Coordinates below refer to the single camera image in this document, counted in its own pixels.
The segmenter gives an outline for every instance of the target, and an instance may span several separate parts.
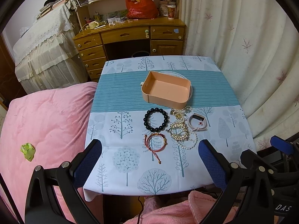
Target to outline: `silver bolt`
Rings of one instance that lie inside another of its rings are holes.
[[[231,167],[237,169],[239,167],[239,165],[235,162],[232,162]]]
[[[41,170],[41,166],[40,165],[37,165],[35,168],[34,168],[34,170],[37,172],[37,171],[39,171],[39,170]]]
[[[65,167],[68,167],[70,165],[70,163],[68,161],[64,161],[62,164],[61,164],[61,167],[65,168]]]
[[[259,166],[259,170],[260,170],[261,172],[264,172],[264,171],[265,171],[265,168],[264,168],[263,166]]]

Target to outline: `blue gripper pad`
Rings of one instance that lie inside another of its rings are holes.
[[[198,145],[198,154],[207,168],[214,184],[224,191],[227,186],[226,173],[209,148],[205,145],[204,141],[201,141]]]
[[[74,172],[73,185],[75,189],[83,187],[101,154],[102,144],[97,140]]]
[[[294,153],[293,145],[278,136],[271,137],[270,144],[286,155],[292,155]]]

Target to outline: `red plastic bag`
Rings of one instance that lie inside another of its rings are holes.
[[[126,0],[128,9],[128,18],[143,18],[152,19],[156,18],[159,14],[153,0],[140,0],[139,3],[134,3],[131,0]]]

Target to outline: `black bead bracelet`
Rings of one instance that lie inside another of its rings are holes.
[[[149,119],[149,116],[152,114],[152,113],[155,113],[155,112],[160,112],[161,114],[163,114],[164,116],[164,122],[162,123],[162,125],[160,125],[159,127],[157,128],[154,128],[154,127],[151,127],[148,123],[148,119]],[[167,115],[167,112],[164,111],[163,109],[159,109],[159,108],[151,108],[150,110],[147,111],[147,113],[144,115],[144,118],[143,118],[143,121],[144,121],[144,126],[146,127],[147,130],[151,131],[151,132],[159,132],[161,130],[164,129],[164,127],[167,125],[168,123],[168,115]]]

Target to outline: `green plastic packet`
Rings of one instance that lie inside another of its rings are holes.
[[[28,161],[32,161],[35,154],[35,148],[29,142],[21,146],[21,152]]]

